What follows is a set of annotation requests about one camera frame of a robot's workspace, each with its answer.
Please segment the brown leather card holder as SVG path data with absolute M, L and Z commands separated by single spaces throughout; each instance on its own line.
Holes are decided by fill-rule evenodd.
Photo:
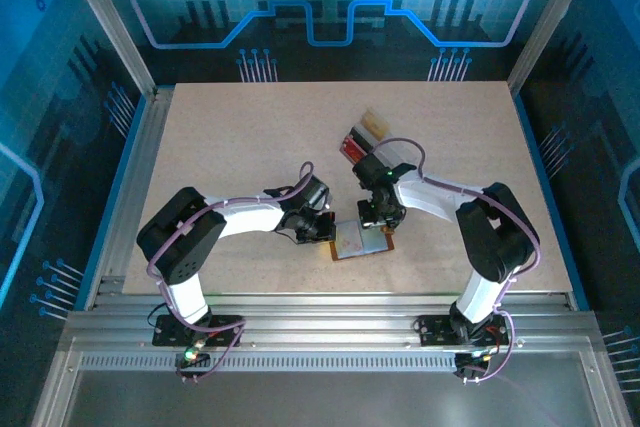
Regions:
M 362 229 L 360 227 L 363 249 L 356 257 L 374 255 L 392 251 L 394 244 L 391 235 L 386 235 L 379 228 Z

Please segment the clear plastic card tray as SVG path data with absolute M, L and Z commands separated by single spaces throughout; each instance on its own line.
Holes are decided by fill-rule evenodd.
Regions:
M 358 124 L 358 123 L 360 123 L 360 124 L 361 124 L 361 117 L 360 117 L 359 121 L 358 121 L 358 122 L 356 122 L 355 124 Z M 397 165 L 399 165 L 399 164 L 401 164 L 401 163 L 409 163 L 409 164 L 412 164 L 412 165 L 417 166 L 417 165 L 418 165 L 418 162 L 419 162 L 419 161 L 420 161 L 420 159 L 421 159 L 420 152 L 419 152 L 419 150 L 418 150 L 418 148 L 417 148 L 417 147 L 413 146 L 412 144 L 410 144 L 410 143 L 408 143 L 408 142 L 406 142 L 406 141 L 394 141 L 394 142 L 387 143 L 387 144 L 385 144 L 385 145 L 383 145 L 383 146 L 381 146 L 381 147 L 377 147 L 377 145 L 378 145 L 378 144 L 380 144 L 382 141 L 387 140 L 387 139 L 389 139 L 389 138 L 394 138 L 394 135 L 392 134 L 392 131 L 391 131 L 390 123 L 389 123 L 389 127 L 390 127 L 390 129 L 389 129 L 389 132 L 388 132 L 387 136 L 386 136 L 383 140 L 381 140 L 381 141 L 378 141 L 378 140 L 377 140 L 377 141 L 378 141 L 378 143 L 375 145 L 375 147 L 374 147 L 370 152 L 366 152 L 366 154 L 369 154 L 369 153 L 371 153 L 372 151 L 375 151 L 375 155 L 376 155 L 376 156 L 377 156 L 377 157 L 378 157 L 378 158 L 379 158 L 379 159 L 380 159 L 380 160 L 381 160 L 385 165 L 387 165 L 387 166 L 389 166 L 389 167 L 395 167 L 395 166 L 397 166 Z M 352 137 L 349 135 L 349 131 L 348 131 L 348 133 L 346 134 L 346 136 L 343 138 L 343 140 L 344 140 L 345 138 L 352 138 Z M 347 158 L 343 153 L 342 153 L 342 155 L 343 155 L 343 156 L 344 156 L 344 157 L 345 157 L 345 158 L 346 158 L 346 159 L 347 159 L 347 160 L 348 160 L 352 165 L 355 165 L 355 164 L 356 164 L 356 163 L 353 163 L 350 159 L 348 159 L 348 158 Z

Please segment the black credit card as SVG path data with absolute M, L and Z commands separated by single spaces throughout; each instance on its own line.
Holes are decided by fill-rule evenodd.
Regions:
M 360 123 L 351 128 L 349 135 L 365 152 L 370 152 L 378 143 L 376 138 Z

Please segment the gold credit card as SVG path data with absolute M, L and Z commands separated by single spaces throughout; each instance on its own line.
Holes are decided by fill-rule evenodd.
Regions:
M 361 124 L 378 141 L 383 140 L 390 129 L 389 123 L 373 109 L 365 111 Z

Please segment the black connector block green LED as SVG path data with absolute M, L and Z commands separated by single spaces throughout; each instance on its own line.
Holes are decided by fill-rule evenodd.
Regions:
M 464 384 L 480 383 L 489 375 L 490 362 L 493 354 L 489 352 L 466 352 L 454 355 L 454 375 Z
M 205 340 L 198 340 L 190 347 L 187 347 L 183 355 L 176 361 L 176 374 L 185 383 L 187 380 L 197 381 L 200 376 L 193 368 L 206 367 L 210 361 L 210 355 L 203 351 L 206 345 Z

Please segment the blue table edge strip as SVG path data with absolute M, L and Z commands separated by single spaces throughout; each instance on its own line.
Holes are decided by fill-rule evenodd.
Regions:
M 551 224 L 553 226 L 554 235 L 558 242 L 559 250 L 564 261 L 565 270 L 568 274 L 568 278 L 571 284 L 572 306 L 575 310 L 590 311 L 591 306 L 589 305 L 589 301 L 582 284 L 580 273 L 578 271 L 577 264 L 566 234 L 566 230 L 564 228 L 560 212 L 558 210 L 558 206 L 552 192 L 549 177 L 544 168 L 542 156 L 538 147 L 538 142 L 536 140 L 531 122 L 527 115 L 525 105 L 520 95 L 516 95 L 513 101 L 521 123 L 524 137 L 530 151 L 530 156 L 536 170 L 547 210 L 550 215 Z
M 76 295 L 73 311 L 84 311 L 87 308 L 91 286 L 98 271 L 100 255 L 106 243 L 109 226 L 114 216 L 119 192 L 124 181 L 127 165 L 134 149 L 137 132 L 142 121 L 142 116 L 145 113 L 147 103 L 148 101 L 144 97 L 141 97 L 136 106 L 131 131 L 126 138 L 118 167 L 111 184 L 102 219 Z

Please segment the grey metal panel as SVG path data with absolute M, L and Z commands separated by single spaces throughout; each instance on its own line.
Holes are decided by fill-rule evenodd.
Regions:
M 579 372 L 534 363 L 465 386 L 429 373 L 82 375 L 65 427 L 600 427 Z

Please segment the aluminium frame rail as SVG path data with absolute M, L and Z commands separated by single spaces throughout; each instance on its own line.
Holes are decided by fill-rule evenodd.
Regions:
M 229 294 L 211 296 L 216 314 L 241 315 L 244 351 L 402 351 L 419 348 L 414 319 L 445 314 L 445 295 L 418 294 Z M 72 351 L 148 351 L 146 321 L 159 298 L 100 294 L 90 311 L 67 317 L 59 347 Z M 572 352 L 604 347 L 593 313 L 575 311 L 563 293 L 521 293 L 506 297 L 514 321 L 517 353 Z

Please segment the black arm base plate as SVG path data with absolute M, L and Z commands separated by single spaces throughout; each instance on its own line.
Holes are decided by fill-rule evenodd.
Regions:
M 221 328 L 229 324 L 244 321 L 239 315 L 212 315 L 209 320 L 209 328 Z M 206 347 L 227 347 L 239 331 L 238 327 L 223 330 L 210 337 Z M 189 347 L 196 339 L 203 336 L 202 332 L 196 332 L 185 327 L 173 315 L 160 315 L 156 319 L 152 345 L 156 347 Z
M 490 315 L 480 323 L 449 315 L 421 315 L 412 323 L 422 347 L 426 346 L 506 346 L 509 333 L 502 316 Z

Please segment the aluminium side rail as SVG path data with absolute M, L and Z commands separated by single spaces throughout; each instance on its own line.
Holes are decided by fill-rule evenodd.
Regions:
M 84 311 L 92 308 L 106 274 L 122 276 L 128 269 L 173 92 L 162 86 L 146 105 Z

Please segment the aluminium corner post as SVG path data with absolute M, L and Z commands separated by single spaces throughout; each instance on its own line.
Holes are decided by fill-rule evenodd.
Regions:
M 141 95 L 155 98 L 157 87 L 112 0 L 86 0 Z
M 516 98 L 573 0 L 549 0 L 507 79 Z

